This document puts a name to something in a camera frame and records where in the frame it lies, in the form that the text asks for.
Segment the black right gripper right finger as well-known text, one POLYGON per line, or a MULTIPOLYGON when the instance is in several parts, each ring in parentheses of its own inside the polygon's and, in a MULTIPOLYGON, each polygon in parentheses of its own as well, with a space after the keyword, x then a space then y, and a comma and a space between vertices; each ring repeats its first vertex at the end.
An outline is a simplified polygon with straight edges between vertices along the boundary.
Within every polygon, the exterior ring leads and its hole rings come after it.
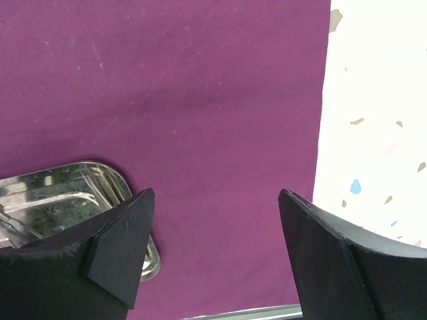
POLYGON ((304 319, 425 319, 426 249, 283 189, 282 229, 304 319))

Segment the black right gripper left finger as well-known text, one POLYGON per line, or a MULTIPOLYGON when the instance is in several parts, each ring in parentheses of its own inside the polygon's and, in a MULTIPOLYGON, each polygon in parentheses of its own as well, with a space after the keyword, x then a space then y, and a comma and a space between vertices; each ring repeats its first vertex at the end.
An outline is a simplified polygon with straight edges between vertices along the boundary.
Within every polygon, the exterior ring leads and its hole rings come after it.
POLYGON ((125 319, 135 306, 154 192, 21 248, 1 250, 2 319, 125 319))

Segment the stainless steel instrument tray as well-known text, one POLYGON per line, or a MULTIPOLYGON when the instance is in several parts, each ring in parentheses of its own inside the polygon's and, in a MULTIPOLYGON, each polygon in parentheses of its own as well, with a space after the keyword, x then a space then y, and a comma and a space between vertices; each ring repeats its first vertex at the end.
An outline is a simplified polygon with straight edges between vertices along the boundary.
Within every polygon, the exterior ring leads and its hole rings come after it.
POLYGON ((1 205, 25 210, 43 238, 135 199, 109 165, 80 161, 1 180, 1 205))

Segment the purple surgical cloth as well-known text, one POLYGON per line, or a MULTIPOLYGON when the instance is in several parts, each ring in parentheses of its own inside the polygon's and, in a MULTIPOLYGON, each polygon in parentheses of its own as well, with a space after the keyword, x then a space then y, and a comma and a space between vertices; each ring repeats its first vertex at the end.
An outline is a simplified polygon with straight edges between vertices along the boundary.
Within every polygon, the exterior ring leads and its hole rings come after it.
POLYGON ((1 176, 93 159, 155 192, 130 319, 298 302, 278 195, 312 198, 329 1, 2 1, 1 176))

